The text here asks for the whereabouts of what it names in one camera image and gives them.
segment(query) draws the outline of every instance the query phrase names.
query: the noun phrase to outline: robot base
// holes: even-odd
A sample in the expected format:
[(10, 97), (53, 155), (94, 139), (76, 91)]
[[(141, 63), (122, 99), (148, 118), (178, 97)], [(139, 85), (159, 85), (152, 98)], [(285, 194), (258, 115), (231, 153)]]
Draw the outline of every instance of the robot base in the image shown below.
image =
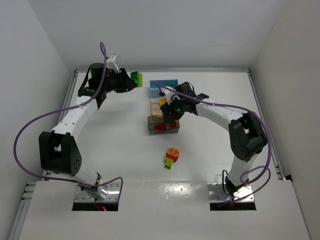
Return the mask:
[[(222, 182), (208, 182), (208, 193), (211, 211), (256, 210), (255, 197), (253, 195), (239, 202), (226, 203), (231, 200), (231, 196), (224, 193)], [(251, 185), (246, 185), (234, 193), (233, 199), (236, 200), (251, 193)]]
[(118, 198), (120, 193), (121, 181), (114, 181), (106, 185), (107, 198), (104, 201), (97, 201), (76, 187), (72, 211), (101, 211), (99, 208), (106, 208), (106, 212), (118, 211)]

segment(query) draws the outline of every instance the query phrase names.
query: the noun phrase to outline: white wall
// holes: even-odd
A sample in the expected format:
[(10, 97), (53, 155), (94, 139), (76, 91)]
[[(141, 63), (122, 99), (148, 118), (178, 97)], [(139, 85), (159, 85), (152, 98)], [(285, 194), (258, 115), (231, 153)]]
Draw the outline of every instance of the white wall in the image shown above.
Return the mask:
[(101, 62), (100, 41), (125, 67), (248, 67), (285, 2), (28, 1), (71, 69)]
[(319, 13), (318, 0), (287, 0), (253, 68), (280, 161), (292, 175), (313, 240), (320, 239)]
[[(6, 240), (24, 186), (35, 180), (14, 160), (15, 135), (27, 121), (62, 106), (71, 73), (27, 0), (1, 2), (0, 32), (0, 240)], [(21, 161), (38, 174), (38, 136), (57, 120), (56, 115), (30, 126), (18, 144)]]

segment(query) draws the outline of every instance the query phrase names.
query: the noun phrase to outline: white table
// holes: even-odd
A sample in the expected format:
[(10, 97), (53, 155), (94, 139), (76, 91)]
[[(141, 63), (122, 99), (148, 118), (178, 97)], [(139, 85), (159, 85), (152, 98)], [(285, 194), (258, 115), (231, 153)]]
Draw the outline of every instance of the white table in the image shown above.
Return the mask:
[[(84, 77), (78, 74), (72, 101)], [(186, 113), (178, 134), (149, 135), (149, 80), (164, 79), (189, 81), (197, 94), (258, 111), (246, 72), (143, 72), (144, 87), (108, 93), (77, 141), (82, 160), (105, 181), (123, 177), (118, 212), (71, 211), (75, 184), (39, 181), (20, 239), (309, 239), (292, 183), (278, 180), (273, 164), (269, 184), (254, 196), (256, 211), (210, 211), (207, 182), (220, 182), (233, 160), (229, 134)], [(164, 168), (168, 147), (181, 152), (171, 170)], [(265, 147), (254, 166), (266, 157)]]

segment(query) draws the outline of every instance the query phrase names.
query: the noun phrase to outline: lime green object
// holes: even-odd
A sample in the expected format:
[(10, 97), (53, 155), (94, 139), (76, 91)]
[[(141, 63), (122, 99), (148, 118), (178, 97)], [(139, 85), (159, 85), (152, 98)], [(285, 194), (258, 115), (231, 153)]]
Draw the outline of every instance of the lime green object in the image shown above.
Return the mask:
[(143, 75), (138, 71), (134, 71), (130, 74), (130, 78), (138, 85), (138, 87), (142, 87), (143, 85)]
[(171, 168), (172, 168), (172, 165), (174, 164), (174, 160), (165, 156), (165, 157), (164, 157), (164, 161), (165, 161), (164, 166), (165, 166), (167, 169), (171, 169)]

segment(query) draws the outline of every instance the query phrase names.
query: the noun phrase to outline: robotic arm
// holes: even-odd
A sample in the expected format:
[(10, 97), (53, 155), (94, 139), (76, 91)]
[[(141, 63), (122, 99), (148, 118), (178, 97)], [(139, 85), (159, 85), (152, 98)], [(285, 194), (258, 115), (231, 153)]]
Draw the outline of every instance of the robotic arm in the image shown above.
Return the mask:
[[(188, 82), (184, 82), (174, 89), (176, 92), (194, 99), (205, 99), (206, 102), (215, 103), (208, 95), (203, 93), (196, 95)], [(166, 103), (160, 108), (165, 124), (173, 124), (188, 112), (209, 119), (229, 132), (234, 158), (231, 170), (225, 180), (225, 189), (233, 196), (243, 186), (241, 175), (251, 170), (257, 154), (261, 153), (267, 144), (267, 137), (258, 119), (250, 113), (241, 113), (227, 107), (199, 103), (167, 89), (161, 88), (160, 90), (160, 95), (166, 98)]]
[[(43, 131), (40, 134), (39, 149), (42, 169), (62, 174), (79, 183), (88, 185), (103, 183), (101, 176), (82, 162), (76, 140), (90, 116), (100, 108), (106, 99), (107, 93), (112, 91), (126, 93), (138, 86), (131, 80), (124, 68), (119, 69), (117, 58), (117, 55), (112, 55), (106, 60), (107, 72), (95, 100), (82, 107), (69, 110), (63, 120), (50, 132)], [(90, 65), (74, 105), (85, 103), (95, 94), (102, 79), (103, 67), (103, 63)], [(98, 200), (104, 200), (108, 194), (104, 186), (82, 186), (81, 188)]]

